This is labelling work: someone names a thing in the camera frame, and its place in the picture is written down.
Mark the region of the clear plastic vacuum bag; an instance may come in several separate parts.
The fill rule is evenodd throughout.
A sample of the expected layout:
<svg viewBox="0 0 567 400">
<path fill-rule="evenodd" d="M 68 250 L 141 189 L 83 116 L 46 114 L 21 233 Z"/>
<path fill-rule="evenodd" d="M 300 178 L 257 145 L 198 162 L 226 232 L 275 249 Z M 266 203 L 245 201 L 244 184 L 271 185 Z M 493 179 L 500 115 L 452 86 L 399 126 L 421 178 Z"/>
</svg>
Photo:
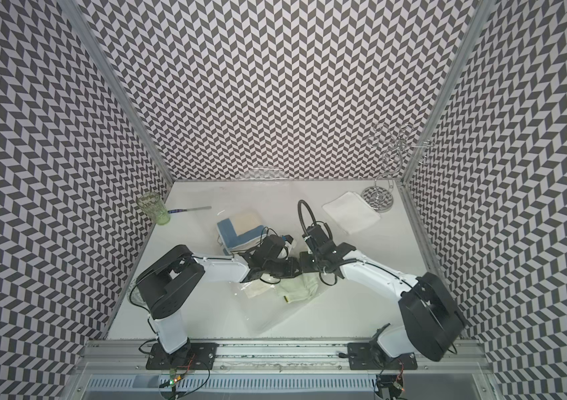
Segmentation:
<svg viewBox="0 0 567 400">
<path fill-rule="evenodd" d="M 206 238 L 197 250 L 218 254 L 217 223 L 244 211 L 259 214 L 271 234 L 293 236 L 295 247 L 290 255 L 296 257 L 305 249 L 301 238 L 297 204 L 303 199 L 313 211 L 324 218 L 321 206 L 348 189 L 344 181 L 241 181 L 229 183 L 202 183 L 198 195 L 201 205 L 212 206 L 198 213 Z M 246 298 L 241 283 L 202 283 L 191 301 L 185 318 L 188 331 L 195 338 L 336 338 L 345 335 L 340 325 L 343 312 L 339 311 L 341 291 L 329 288 L 333 278 L 319 280 L 315 298 L 286 303 L 274 289 L 256 298 Z M 275 286 L 281 281 L 263 276 L 265 283 Z"/>
</svg>

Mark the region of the pale green towel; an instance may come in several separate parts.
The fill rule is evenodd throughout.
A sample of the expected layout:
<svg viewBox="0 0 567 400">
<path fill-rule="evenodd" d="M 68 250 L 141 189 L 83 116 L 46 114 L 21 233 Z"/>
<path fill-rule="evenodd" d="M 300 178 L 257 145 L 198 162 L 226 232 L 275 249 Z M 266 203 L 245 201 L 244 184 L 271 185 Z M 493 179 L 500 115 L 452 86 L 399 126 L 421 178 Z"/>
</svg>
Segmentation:
<svg viewBox="0 0 567 400">
<path fill-rule="evenodd" d="M 286 303 L 297 303 L 315 298 L 318 284 L 315 274 L 302 274 L 296 278 L 282 279 L 275 286 L 275 292 Z"/>
</svg>

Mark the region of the blue and beige towel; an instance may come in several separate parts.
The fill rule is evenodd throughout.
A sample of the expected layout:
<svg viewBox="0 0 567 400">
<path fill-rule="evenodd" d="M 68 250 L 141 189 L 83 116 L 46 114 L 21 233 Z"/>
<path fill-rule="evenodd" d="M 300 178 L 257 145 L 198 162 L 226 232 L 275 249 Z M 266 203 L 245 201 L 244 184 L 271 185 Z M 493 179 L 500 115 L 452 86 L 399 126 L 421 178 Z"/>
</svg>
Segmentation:
<svg viewBox="0 0 567 400">
<path fill-rule="evenodd" d="M 226 255 L 240 253 L 257 246 L 265 228 L 255 211 L 235 213 L 217 223 L 218 243 Z"/>
</svg>

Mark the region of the white cloth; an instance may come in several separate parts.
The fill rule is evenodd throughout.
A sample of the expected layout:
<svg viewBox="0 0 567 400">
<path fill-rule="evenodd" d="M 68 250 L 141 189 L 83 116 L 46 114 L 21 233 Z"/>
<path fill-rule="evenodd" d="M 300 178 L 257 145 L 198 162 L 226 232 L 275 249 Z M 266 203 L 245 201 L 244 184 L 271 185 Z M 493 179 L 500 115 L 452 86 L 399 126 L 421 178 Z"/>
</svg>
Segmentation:
<svg viewBox="0 0 567 400">
<path fill-rule="evenodd" d="M 346 234 L 359 233 L 382 219 L 380 214 L 355 192 L 344 193 L 325 203 L 322 209 Z"/>
</svg>

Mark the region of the white towel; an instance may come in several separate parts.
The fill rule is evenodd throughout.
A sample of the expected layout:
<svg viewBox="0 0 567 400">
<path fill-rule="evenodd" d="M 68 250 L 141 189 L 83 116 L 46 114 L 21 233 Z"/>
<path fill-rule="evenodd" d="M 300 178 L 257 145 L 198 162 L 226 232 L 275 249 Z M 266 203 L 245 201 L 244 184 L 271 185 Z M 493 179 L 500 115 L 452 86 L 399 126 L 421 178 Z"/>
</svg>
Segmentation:
<svg viewBox="0 0 567 400">
<path fill-rule="evenodd" d="M 274 287 L 274 284 L 265 283 L 262 280 L 240 284 L 240 290 L 248 299 L 256 298 L 257 296 L 266 293 L 266 291 L 274 289 Z"/>
</svg>

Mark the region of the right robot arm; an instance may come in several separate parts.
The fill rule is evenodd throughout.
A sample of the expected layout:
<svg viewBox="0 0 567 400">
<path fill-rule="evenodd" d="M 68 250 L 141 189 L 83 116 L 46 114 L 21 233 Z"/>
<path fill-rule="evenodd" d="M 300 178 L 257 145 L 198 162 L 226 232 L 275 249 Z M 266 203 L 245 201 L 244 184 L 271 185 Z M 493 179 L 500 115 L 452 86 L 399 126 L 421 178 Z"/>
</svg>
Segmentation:
<svg viewBox="0 0 567 400">
<path fill-rule="evenodd" d="M 349 243 L 336 245 L 330 229 L 318 223 L 303 229 L 303 240 L 308 246 L 300 254 L 303 269 L 355 282 L 398 306 L 402 322 L 384 325 L 372 339 L 384 360 L 420 353 L 439 362 L 456 351 L 454 343 L 468 321 L 438 275 L 415 276 L 383 266 Z"/>
</svg>

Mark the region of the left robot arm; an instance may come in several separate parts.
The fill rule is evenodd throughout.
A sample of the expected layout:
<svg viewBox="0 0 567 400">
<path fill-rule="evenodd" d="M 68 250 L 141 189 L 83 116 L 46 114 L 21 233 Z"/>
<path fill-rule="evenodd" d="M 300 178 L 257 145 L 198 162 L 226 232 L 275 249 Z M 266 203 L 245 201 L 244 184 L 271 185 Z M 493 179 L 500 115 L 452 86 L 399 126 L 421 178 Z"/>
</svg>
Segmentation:
<svg viewBox="0 0 567 400">
<path fill-rule="evenodd" d="M 196 255 L 180 244 L 161 256 L 137 278 L 135 288 L 148 309 L 158 342 L 166 354 L 188 343 L 180 309 L 201 282 L 251 283 L 268 275 L 276 280 L 301 274 L 290 255 L 294 239 L 270 234 L 259 244 L 234 256 Z"/>
</svg>

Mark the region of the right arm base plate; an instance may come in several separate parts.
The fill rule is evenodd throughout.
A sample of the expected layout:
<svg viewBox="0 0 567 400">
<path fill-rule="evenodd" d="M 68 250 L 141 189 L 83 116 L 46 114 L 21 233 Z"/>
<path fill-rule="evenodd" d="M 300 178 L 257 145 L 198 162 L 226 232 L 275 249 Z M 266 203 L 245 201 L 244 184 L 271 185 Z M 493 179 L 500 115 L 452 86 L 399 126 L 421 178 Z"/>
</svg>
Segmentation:
<svg viewBox="0 0 567 400">
<path fill-rule="evenodd" d="M 351 370 L 413 371 L 418 369 L 413 353 L 396 358 L 386 355 L 380 346 L 365 342 L 348 343 L 346 359 Z"/>
</svg>

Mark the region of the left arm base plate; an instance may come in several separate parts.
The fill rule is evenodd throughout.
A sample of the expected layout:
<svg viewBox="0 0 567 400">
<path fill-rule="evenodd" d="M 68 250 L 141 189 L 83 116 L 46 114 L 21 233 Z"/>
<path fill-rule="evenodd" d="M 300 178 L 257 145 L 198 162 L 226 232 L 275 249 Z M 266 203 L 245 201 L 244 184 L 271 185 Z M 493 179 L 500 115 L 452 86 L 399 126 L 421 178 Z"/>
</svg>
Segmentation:
<svg viewBox="0 0 567 400">
<path fill-rule="evenodd" d="M 209 370 L 213 368 L 218 344 L 212 342 L 186 343 L 174 353 L 167 353 L 161 344 L 151 347 L 146 370 Z"/>
</svg>

